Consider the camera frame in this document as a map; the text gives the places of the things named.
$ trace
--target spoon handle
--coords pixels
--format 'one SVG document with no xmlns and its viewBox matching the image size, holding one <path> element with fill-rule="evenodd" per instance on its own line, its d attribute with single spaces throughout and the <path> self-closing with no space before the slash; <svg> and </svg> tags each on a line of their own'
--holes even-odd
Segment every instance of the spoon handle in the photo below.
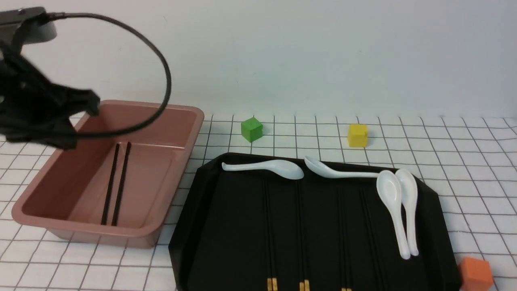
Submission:
<svg viewBox="0 0 517 291">
<path fill-rule="evenodd" d="M 247 170 L 267 170 L 268 163 L 260 162 L 253 164 L 241 164 L 241 165 L 228 165 L 227 163 L 221 163 L 223 170 L 225 171 L 247 171 Z"/>
<path fill-rule="evenodd" d="M 417 237 L 415 231 L 415 213 L 406 212 L 406 226 L 407 226 L 407 244 L 409 245 L 409 252 L 418 256 Z"/>
<path fill-rule="evenodd" d="M 393 220 L 395 235 L 397 236 L 397 243 L 399 244 L 400 256 L 403 259 L 409 259 L 411 253 L 409 253 L 409 247 L 407 246 L 406 233 L 404 231 L 404 225 L 402 224 L 402 215 L 392 214 L 391 219 Z"/>
<path fill-rule="evenodd" d="M 379 173 L 372 172 L 337 172 L 339 178 L 377 178 Z"/>
</svg>

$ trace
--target grid lines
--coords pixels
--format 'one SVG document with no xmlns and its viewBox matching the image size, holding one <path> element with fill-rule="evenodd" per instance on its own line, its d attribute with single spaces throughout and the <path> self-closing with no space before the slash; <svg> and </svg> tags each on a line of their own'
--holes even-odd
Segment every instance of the grid lines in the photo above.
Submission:
<svg viewBox="0 0 517 291">
<path fill-rule="evenodd" d="M 151 250 L 75 243 L 18 225 L 10 209 L 53 150 L 1 139 L 0 273 L 9 276 L 0 278 L 0 289 L 175 290 L 168 242 L 196 169 L 225 152 L 313 155 L 329 162 L 406 168 L 438 193 L 457 260 L 488 260 L 494 290 L 517 285 L 515 119 L 257 118 L 264 121 L 264 137 L 249 143 L 239 131 L 243 117 L 205 115 L 164 230 Z M 369 125 L 368 146 L 349 148 L 348 126 L 359 122 Z"/>
</svg>

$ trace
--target yellow cube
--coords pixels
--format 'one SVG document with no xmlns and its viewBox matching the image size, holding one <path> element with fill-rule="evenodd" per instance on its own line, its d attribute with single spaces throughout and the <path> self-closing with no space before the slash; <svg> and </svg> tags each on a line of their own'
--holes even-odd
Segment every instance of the yellow cube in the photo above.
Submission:
<svg viewBox="0 0 517 291">
<path fill-rule="evenodd" d="M 368 144 L 368 128 L 365 124 L 351 124 L 348 129 L 348 146 L 366 148 Z"/>
</svg>

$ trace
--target green cube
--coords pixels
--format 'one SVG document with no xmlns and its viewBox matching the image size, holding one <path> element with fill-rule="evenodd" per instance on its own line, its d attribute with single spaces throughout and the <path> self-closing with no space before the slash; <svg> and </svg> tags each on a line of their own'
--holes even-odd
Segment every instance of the green cube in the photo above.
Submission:
<svg viewBox="0 0 517 291">
<path fill-rule="evenodd" d="M 262 137 L 262 123 L 252 117 L 240 123 L 240 131 L 247 141 L 254 142 Z"/>
</svg>

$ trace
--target tray rim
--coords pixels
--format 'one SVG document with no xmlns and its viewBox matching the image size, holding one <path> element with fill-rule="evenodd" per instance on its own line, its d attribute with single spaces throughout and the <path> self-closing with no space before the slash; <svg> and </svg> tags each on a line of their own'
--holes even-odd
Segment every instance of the tray rim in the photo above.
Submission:
<svg viewBox="0 0 517 291">
<path fill-rule="evenodd" d="M 139 106 L 139 107 L 152 107 L 157 108 L 160 104 L 158 103 L 149 103 L 149 102 L 139 102 L 139 101 L 123 101 L 123 100 L 103 100 L 100 103 L 100 107 L 103 105 L 129 105 L 129 106 Z M 192 129 L 190 131 L 187 143 L 185 144 L 185 147 L 183 148 L 185 152 L 188 152 L 187 154 L 182 155 L 181 159 L 179 159 L 180 169 L 181 171 L 185 170 L 185 167 L 187 166 L 187 162 L 190 157 L 190 153 L 192 152 L 192 149 L 194 148 L 194 144 L 196 141 L 196 138 L 199 134 L 199 131 L 201 129 L 201 126 L 203 124 L 204 120 L 204 112 L 193 106 L 182 106 L 182 105 L 167 105 L 166 109 L 178 109 L 178 110 L 186 110 L 186 111 L 192 111 L 196 113 L 196 119 L 194 120 L 194 123 L 192 125 Z M 86 123 L 86 121 L 91 118 L 88 114 L 84 114 L 79 122 L 76 125 L 76 130 L 79 131 L 82 126 Z M 149 224 L 140 227 L 140 228 L 130 228 L 130 227 L 120 227 L 120 226 L 111 226 L 111 225 L 100 225 L 100 224 L 92 224 L 92 223 L 86 223 L 86 222 L 75 222 L 75 221 L 68 221 L 68 220 L 58 220 L 58 219 L 51 219 L 46 217 L 40 217 L 40 216 L 33 216 L 33 215 L 27 215 L 22 211 L 22 208 L 25 204 L 25 202 L 28 200 L 28 198 L 33 194 L 34 190 L 36 189 L 36 186 L 39 184 L 39 182 L 44 178 L 45 174 L 48 172 L 49 169 L 51 169 L 56 161 L 61 157 L 61 155 L 64 153 L 64 150 L 56 149 L 54 153 L 49 157 L 48 161 L 44 164 L 44 166 L 39 170 L 39 172 L 34 176 L 31 183 L 27 186 L 27 188 L 24 190 L 22 195 L 18 198 L 18 200 L 14 203 L 11 215 L 17 223 L 21 225 L 28 225 L 28 226 L 35 226 L 35 227 L 43 227 L 46 229 L 52 229 L 52 230 L 64 230 L 64 231 L 76 231 L 77 227 L 80 227 L 80 231 L 82 233 L 89 233 L 89 234 L 98 234 L 98 235 L 111 235 L 111 236 L 118 236 L 118 237 L 127 237 L 127 238 L 137 238 L 137 237 L 145 237 L 153 232 L 155 232 L 157 229 L 159 229 L 163 225 L 163 221 L 165 220 L 165 217 L 167 215 L 168 209 L 166 211 L 161 211 L 160 215 L 156 215 L 156 217 L 159 217 L 159 219 L 152 220 Z M 172 199 L 175 195 L 175 190 L 177 189 L 179 185 L 179 179 L 176 185 L 174 186 L 174 191 L 170 196 L 167 197 L 168 204 L 171 203 Z"/>
</svg>

